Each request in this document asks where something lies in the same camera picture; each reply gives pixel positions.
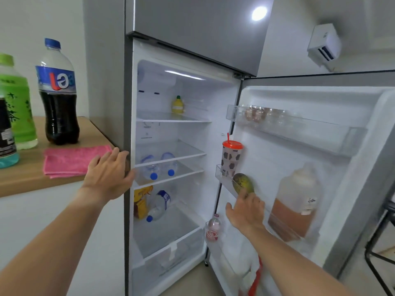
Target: hexagon patterned cup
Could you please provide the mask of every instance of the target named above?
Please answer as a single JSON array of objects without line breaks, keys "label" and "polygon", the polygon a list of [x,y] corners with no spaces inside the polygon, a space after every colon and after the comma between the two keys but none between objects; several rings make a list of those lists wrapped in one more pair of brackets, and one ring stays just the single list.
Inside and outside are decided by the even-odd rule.
[{"label": "hexagon patterned cup", "polygon": [[234,140],[228,139],[222,143],[221,171],[224,176],[235,175],[243,148],[243,144]]}]

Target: hand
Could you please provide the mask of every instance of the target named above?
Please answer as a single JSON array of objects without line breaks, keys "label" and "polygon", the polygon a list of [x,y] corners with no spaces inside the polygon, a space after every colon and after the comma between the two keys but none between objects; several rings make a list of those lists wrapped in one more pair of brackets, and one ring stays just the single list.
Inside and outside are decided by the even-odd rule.
[{"label": "hand", "polygon": [[255,193],[247,194],[241,189],[235,207],[226,204],[226,216],[230,223],[243,235],[247,236],[253,229],[264,229],[265,202],[261,201]]},{"label": "hand", "polygon": [[79,191],[89,194],[89,197],[98,197],[102,205],[124,194],[132,185],[136,170],[132,169],[125,177],[127,151],[119,152],[114,148],[101,158],[96,156],[88,166],[88,172]]}]

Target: person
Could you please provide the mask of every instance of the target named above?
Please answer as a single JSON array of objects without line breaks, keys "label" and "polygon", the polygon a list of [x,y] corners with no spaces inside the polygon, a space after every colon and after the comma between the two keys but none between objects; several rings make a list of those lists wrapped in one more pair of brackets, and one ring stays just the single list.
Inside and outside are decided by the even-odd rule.
[{"label": "person", "polygon": [[[64,296],[103,207],[130,189],[136,176],[125,176],[126,156],[114,148],[95,157],[71,203],[0,272],[0,295]],[[323,269],[271,235],[263,225],[264,202],[242,190],[226,215],[245,235],[283,296],[349,296]]]}]

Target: pink cloth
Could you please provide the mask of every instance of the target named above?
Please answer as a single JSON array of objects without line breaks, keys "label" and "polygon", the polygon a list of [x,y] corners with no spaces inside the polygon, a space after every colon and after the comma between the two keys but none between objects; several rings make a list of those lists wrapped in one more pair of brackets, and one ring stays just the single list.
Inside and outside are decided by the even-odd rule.
[{"label": "pink cloth", "polygon": [[83,176],[88,171],[90,161],[111,151],[111,146],[92,148],[48,148],[44,151],[44,174],[53,178]]}]

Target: white cabinet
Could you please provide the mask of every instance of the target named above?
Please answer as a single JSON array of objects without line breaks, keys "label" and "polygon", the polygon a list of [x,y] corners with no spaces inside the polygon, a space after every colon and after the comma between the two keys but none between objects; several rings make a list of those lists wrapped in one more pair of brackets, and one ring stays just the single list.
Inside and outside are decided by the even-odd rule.
[{"label": "white cabinet", "polygon": [[[0,269],[67,206],[82,182],[0,198]],[[100,214],[72,280],[69,296],[123,296],[123,197]]]}]

